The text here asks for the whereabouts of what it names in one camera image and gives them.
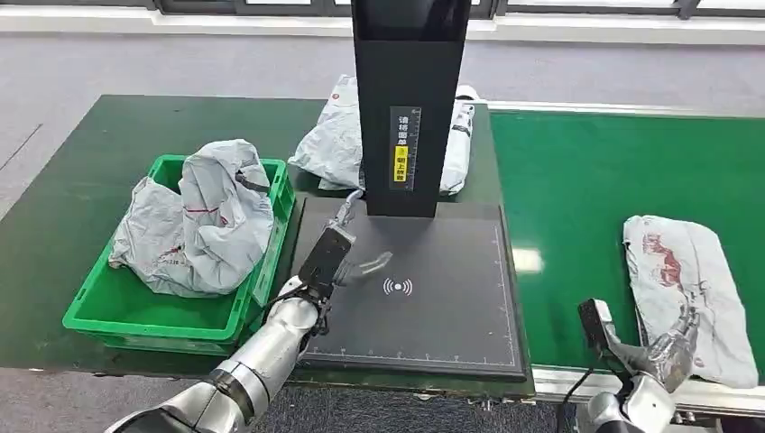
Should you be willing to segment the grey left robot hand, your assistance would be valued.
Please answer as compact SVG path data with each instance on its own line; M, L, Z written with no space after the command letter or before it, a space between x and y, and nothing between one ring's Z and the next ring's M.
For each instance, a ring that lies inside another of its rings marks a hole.
M361 189L356 189L351 192L345 198L344 203L340 206L336 215L328 223L329 227L335 229L339 234L349 240L350 244L354 244L356 236L352 235L347 227L354 218L355 203L363 194L364 192ZM383 252L376 259L363 263L350 262L347 258L344 258L341 261L332 282L335 287L346 287L352 283L362 281L366 277L383 269L391 258L392 252Z

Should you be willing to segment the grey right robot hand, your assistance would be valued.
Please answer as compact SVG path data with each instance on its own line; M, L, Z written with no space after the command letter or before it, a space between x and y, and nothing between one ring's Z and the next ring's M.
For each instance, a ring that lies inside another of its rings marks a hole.
M682 305L677 321L648 346L624 344L615 326L607 325L608 351L630 376L646 374L674 393L692 374L699 320L696 307Z

